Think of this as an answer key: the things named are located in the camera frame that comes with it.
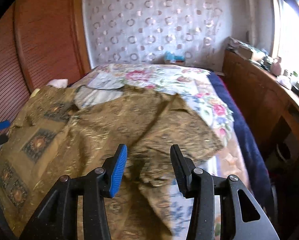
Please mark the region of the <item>cardboard box on cabinet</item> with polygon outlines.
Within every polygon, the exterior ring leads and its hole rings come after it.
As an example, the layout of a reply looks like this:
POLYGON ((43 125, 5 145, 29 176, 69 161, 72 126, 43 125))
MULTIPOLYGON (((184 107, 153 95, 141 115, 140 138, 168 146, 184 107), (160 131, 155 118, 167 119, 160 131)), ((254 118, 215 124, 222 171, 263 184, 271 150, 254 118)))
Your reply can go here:
POLYGON ((254 48, 238 46, 237 54, 246 60, 257 60, 258 52, 254 48))

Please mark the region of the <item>blue tissue box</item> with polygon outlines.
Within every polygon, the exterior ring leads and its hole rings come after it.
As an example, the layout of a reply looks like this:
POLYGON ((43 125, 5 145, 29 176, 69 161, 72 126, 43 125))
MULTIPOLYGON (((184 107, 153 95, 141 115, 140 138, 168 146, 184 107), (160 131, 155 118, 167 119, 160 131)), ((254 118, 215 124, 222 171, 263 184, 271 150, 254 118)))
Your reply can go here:
POLYGON ((166 64, 178 64, 185 62, 185 56, 175 55, 175 53, 171 53, 167 51, 164 55, 164 62, 166 64))

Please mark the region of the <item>brown gold patterned scarf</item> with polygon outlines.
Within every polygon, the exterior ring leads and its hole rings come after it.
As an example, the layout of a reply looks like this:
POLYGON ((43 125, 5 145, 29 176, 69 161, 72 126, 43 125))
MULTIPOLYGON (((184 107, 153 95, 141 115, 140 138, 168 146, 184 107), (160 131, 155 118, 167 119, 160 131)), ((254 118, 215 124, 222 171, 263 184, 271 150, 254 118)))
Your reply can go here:
POLYGON ((117 99, 79 109, 72 88, 44 87, 17 115, 0 149, 0 207, 20 236, 61 175, 86 175, 114 155, 128 158, 120 191, 105 201, 113 239, 171 239, 175 179, 169 149, 200 164, 223 144, 180 95, 125 86, 117 99))

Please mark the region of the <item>floral bed quilt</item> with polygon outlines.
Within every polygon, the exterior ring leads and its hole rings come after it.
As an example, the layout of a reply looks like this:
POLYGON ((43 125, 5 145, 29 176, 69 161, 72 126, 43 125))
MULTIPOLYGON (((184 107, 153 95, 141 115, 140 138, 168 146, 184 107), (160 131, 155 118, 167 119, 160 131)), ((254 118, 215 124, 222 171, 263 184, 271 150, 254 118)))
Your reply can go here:
POLYGON ((76 169, 87 173, 119 144, 128 148, 120 191, 105 202, 113 239, 185 239, 193 201, 179 192, 173 144, 209 174, 235 174, 249 184, 233 112, 209 74, 174 65, 106 64, 75 84, 76 169))

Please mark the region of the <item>circle-patterned sheer curtain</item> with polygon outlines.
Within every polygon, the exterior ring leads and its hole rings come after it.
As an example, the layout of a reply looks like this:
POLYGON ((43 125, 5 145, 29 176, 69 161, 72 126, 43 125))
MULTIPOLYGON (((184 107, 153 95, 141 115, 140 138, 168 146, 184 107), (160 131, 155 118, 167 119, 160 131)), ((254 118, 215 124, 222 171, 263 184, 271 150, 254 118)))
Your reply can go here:
POLYGON ((82 0, 90 64, 159 64, 218 69, 229 0, 82 0))

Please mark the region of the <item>yellow plush toy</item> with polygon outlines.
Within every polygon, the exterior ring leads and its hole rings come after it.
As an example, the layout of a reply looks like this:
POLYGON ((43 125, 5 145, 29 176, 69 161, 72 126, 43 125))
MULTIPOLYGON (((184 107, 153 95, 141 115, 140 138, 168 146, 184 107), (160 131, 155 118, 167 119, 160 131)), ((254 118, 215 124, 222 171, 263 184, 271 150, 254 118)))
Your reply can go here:
POLYGON ((30 95, 30 98, 33 98, 34 96, 36 96, 36 94, 40 91, 39 88, 36 88, 30 95))

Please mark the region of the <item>white pink pillow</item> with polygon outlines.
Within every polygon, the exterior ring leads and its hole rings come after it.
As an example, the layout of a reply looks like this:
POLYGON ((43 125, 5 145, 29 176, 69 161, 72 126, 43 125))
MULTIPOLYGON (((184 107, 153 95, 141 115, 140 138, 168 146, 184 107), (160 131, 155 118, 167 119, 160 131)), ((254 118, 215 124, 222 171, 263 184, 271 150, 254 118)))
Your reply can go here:
POLYGON ((54 79, 49 81, 47 86, 53 86, 55 88, 67 88, 68 79, 54 79))

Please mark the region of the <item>pink ceramic figurine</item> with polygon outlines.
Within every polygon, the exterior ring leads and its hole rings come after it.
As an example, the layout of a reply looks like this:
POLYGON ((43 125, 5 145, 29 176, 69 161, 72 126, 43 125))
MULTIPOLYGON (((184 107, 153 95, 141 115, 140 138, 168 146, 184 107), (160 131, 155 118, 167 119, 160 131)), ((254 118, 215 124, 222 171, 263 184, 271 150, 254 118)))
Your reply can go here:
POLYGON ((281 67, 281 57, 277 57, 274 59, 273 64, 271 65, 270 72, 274 76, 280 76, 282 74, 282 67, 281 67))

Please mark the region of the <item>navy blue blanket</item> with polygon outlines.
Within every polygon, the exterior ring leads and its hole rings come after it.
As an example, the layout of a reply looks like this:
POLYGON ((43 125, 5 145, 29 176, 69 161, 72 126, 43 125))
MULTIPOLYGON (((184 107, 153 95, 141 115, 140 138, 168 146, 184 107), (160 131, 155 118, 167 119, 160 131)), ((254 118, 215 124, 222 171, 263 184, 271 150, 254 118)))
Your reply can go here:
POLYGON ((214 72, 211 72, 208 78, 219 98, 233 111, 233 129, 248 171, 251 189, 260 206, 265 206, 271 197, 271 183, 254 136, 224 82, 214 72))

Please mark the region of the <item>wooden side cabinet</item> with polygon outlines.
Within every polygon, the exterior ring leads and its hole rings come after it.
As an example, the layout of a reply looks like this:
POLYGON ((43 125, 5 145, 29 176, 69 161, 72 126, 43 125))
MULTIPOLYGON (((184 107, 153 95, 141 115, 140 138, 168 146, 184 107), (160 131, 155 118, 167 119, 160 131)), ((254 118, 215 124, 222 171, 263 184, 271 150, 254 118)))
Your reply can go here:
POLYGON ((225 50, 224 82, 244 116, 269 176, 299 171, 299 97, 260 67, 225 50))

